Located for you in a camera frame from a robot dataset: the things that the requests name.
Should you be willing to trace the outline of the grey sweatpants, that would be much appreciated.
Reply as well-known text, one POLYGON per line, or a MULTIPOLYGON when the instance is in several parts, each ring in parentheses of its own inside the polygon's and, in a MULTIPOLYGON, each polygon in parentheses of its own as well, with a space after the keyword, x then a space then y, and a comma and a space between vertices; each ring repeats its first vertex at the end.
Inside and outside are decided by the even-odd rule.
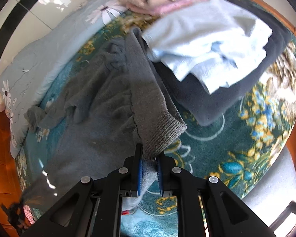
POLYGON ((78 181, 106 177, 143 145, 144 194, 156 179, 155 158, 186 124, 147 59, 139 28, 105 43, 71 78, 55 102, 25 113, 29 129, 67 127, 41 175, 22 193, 24 204, 47 211, 78 181))

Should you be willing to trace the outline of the teal floral bed blanket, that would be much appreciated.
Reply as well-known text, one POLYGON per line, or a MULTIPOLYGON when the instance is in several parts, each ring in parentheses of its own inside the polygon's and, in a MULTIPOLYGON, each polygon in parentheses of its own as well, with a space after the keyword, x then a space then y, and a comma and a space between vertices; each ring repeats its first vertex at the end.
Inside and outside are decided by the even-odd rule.
MULTIPOLYGON (((41 108, 58 97, 65 83, 88 64, 103 43, 124 37, 134 26, 144 30, 155 20, 128 11, 104 26, 67 63, 42 99, 41 108)), ((166 150, 178 166, 197 177, 213 174, 240 198, 249 198, 282 155, 296 122, 296 37, 290 31, 289 37, 280 58, 211 125, 200 126, 177 98, 173 100, 187 124, 186 132, 166 150)), ((27 133, 16 158, 21 190, 42 173, 65 125, 63 121, 52 130, 27 133)), ((156 180, 138 207, 122 216, 121 236, 177 236, 176 198, 162 198, 157 191, 156 180)))

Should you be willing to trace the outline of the grey chair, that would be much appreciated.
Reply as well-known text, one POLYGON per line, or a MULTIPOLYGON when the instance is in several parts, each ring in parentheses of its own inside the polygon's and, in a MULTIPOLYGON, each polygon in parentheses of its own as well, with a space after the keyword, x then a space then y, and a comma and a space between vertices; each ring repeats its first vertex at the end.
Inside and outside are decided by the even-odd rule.
POLYGON ((242 201, 276 236, 287 236, 296 225, 296 170, 288 148, 242 201))

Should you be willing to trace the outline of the dark navy fleece garment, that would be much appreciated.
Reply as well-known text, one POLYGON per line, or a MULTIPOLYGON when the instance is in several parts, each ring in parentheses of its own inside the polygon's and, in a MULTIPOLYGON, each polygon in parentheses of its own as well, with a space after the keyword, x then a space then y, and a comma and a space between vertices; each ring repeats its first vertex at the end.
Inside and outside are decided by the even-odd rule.
POLYGON ((155 63, 156 72, 161 77, 168 92, 173 96, 173 100, 190 111, 200 126, 208 126, 217 120, 227 109, 237 100, 250 91, 258 82, 266 69, 275 62, 281 55, 285 47, 292 39, 292 34, 280 21, 270 13, 253 5, 248 0, 226 0, 246 9, 264 21, 272 30, 264 49, 266 58, 260 65, 245 78, 231 85, 231 87, 221 87, 212 94, 208 94, 205 88, 191 74, 188 74, 183 81, 175 78, 170 69, 162 63, 155 63))

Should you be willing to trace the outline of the pink floral pillow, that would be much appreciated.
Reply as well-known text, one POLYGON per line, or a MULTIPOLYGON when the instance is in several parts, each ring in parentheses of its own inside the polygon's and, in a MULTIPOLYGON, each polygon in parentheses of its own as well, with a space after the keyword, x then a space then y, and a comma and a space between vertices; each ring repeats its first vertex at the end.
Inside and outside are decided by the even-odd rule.
POLYGON ((5 101, 0 93, 0 112, 5 111, 5 109, 6 109, 5 101))

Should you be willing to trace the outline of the light blue floral duvet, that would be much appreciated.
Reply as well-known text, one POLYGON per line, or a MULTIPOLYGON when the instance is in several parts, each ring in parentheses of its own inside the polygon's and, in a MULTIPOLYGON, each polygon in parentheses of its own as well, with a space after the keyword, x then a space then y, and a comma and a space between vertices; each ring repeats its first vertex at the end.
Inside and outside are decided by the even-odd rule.
POLYGON ((23 48, 0 76, 0 105, 10 125, 10 154, 17 157, 28 132, 24 114, 92 36, 126 8, 117 0, 87 0, 54 30, 23 48))

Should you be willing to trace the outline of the light blue fleece garment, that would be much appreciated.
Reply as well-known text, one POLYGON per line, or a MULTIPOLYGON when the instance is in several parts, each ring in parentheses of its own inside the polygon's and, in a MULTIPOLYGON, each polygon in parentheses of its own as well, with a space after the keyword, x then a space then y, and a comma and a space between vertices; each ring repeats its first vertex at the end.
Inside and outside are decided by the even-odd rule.
POLYGON ((255 70, 266 57, 271 28, 226 0, 208 0, 171 12, 147 28, 147 56, 183 81, 194 75, 212 94, 255 70))

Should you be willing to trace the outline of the white black wardrobe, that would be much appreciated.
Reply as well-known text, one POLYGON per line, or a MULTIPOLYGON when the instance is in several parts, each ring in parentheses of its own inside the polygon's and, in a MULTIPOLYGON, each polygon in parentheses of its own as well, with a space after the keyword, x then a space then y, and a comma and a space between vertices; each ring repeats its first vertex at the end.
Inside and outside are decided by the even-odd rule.
POLYGON ((7 0, 0 10, 0 75, 28 44, 53 30, 86 0, 7 0))

